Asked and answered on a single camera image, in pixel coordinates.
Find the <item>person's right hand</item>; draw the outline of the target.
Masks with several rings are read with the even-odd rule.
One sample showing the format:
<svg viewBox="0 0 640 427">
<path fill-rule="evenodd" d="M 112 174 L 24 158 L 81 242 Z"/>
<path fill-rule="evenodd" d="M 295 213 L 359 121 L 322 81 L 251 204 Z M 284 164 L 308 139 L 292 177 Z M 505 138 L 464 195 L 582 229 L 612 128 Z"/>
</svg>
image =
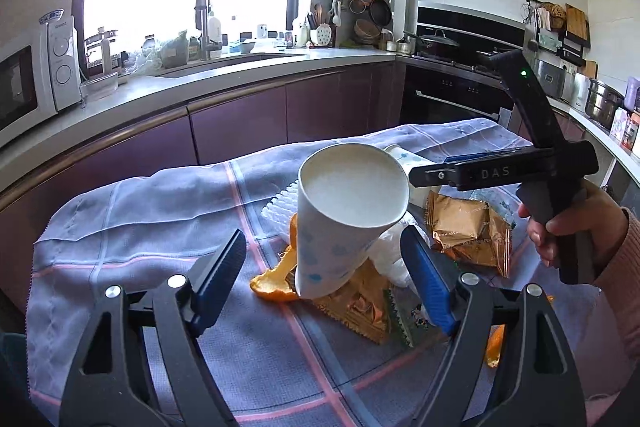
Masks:
<svg viewBox="0 0 640 427">
<path fill-rule="evenodd" d="M 556 240 L 577 232 L 589 232 L 593 243 L 591 255 L 594 271 L 602 271 L 620 246 L 623 245 L 629 227 L 625 210 L 616 204 L 602 188 L 585 180 L 587 197 L 559 213 L 545 225 L 530 217 L 527 207 L 521 202 L 518 217 L 527 218 L 527 234 L 536 246 L 544 265 L 557 268 L 559 247 Z"/>
</svg>

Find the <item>pink sleeve right forearm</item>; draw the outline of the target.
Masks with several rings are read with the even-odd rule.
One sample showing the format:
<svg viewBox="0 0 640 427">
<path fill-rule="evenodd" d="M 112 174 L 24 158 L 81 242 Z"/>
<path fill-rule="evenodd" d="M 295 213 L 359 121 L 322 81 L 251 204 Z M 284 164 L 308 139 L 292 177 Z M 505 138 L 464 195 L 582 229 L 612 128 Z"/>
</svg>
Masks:
<svg viewBox="0 0 640 427">
<path fill-rule="evenodd" d="M 610 305 L 624 349 L 631 361 L 639 361 L 640 244 L 639 220 L 627 208 L 628 229 L 622 245 L 594 285 Z"/>
</svg>

